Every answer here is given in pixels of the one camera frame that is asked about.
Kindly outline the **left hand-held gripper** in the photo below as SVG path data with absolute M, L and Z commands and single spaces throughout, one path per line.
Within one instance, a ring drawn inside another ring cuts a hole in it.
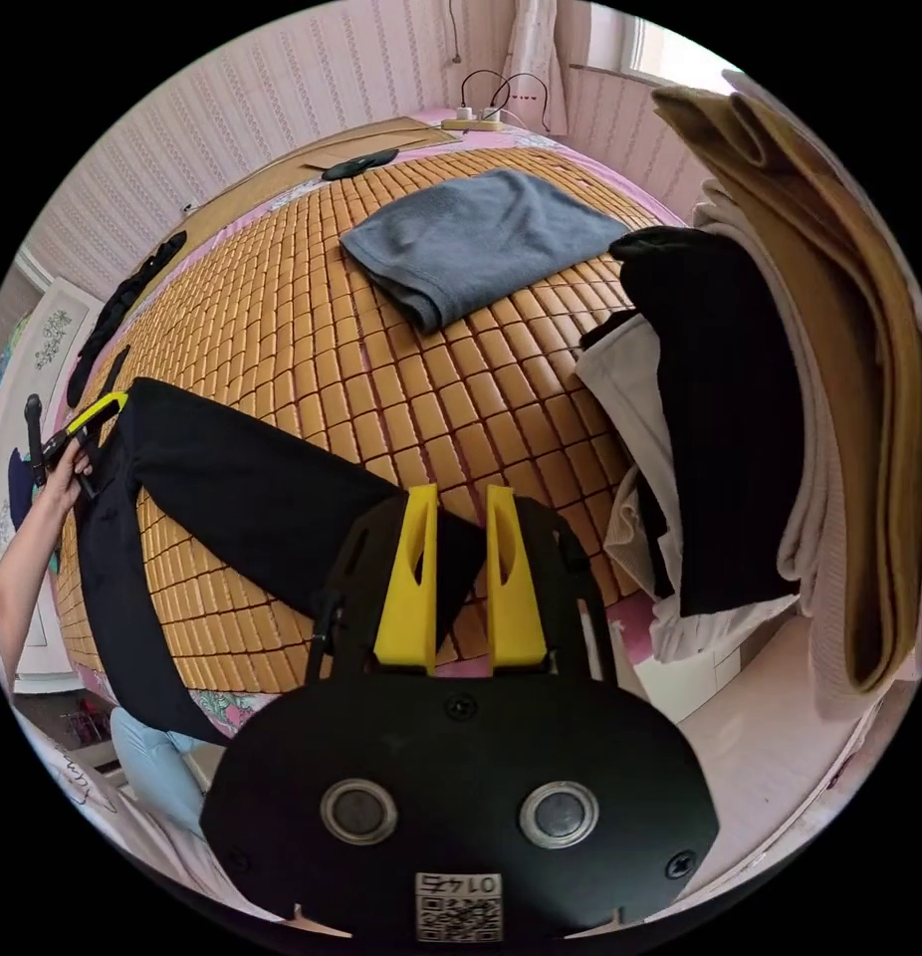
M 85 499 L 96 499 L 98 490 L 91 471 L 94 463 L 93 433 L 118 416 L 127 400 L 126 392 L 108 392 L 73 417 L 64 429 L 58 430 L 47 439 L 42 445 L 46 473 L 54 473 L 65 452 L 74 446 L 88 462 L 89 468 L 89 471 L 78 472 L 75 475 L 76 481 Z

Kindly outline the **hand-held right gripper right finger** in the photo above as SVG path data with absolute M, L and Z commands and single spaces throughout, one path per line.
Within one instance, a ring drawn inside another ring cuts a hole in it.
M 516 496 L 487 489 L 487 630 L 491 673 L 545 664 L 548 651 Z

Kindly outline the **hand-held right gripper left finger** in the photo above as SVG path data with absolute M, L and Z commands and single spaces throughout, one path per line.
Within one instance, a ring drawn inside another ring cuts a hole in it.
M 432 675 L 437 644 L 437 490 L 408 491 L 373 645 L 379 665 Z

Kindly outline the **person's left hand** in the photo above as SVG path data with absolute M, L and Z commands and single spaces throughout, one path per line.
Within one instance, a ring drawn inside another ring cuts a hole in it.
M 49 475 L 37 505 L 46 520 L 62 522 L 75 506 L 81 490 L 75 475 L 89 471 L 83 455 L 71 446 L 64 454 L 56 471 Z

